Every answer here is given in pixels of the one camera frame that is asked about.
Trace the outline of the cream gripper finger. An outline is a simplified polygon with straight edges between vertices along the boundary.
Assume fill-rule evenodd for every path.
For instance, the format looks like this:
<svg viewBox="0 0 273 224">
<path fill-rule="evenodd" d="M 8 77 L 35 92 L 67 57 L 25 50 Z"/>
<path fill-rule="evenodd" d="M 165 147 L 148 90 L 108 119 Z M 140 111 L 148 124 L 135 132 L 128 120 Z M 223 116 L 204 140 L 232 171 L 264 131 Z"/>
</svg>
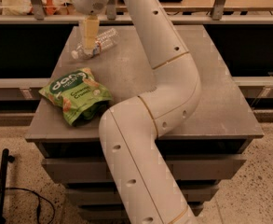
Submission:
<svg viewBox="0 0 273 224">
<path fill-rule="evenodd" d="M 91 56 L 96 46 L 100 22 L 96 15 L 89 15 L 80 22 L 82 48 L 85 55 Z"/>
</svg>

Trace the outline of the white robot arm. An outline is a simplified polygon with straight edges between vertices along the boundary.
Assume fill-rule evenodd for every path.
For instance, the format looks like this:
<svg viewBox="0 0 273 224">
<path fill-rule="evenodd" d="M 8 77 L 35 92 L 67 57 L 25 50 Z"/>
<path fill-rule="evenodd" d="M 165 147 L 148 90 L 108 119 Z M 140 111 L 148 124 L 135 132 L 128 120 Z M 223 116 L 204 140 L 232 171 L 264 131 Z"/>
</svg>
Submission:
<svg viewBox="0 0 273 224">
<path fill-rule="evenodd" d="M 97 15 L 108 0 L 72 0 Z M 197 108 L 201 83 L 195 62 L 158 0 L 124 0 L 156 86 L 105 111 L 102 151 L 131 224 L 198 224 L 156 140 Z"/>
</svg>

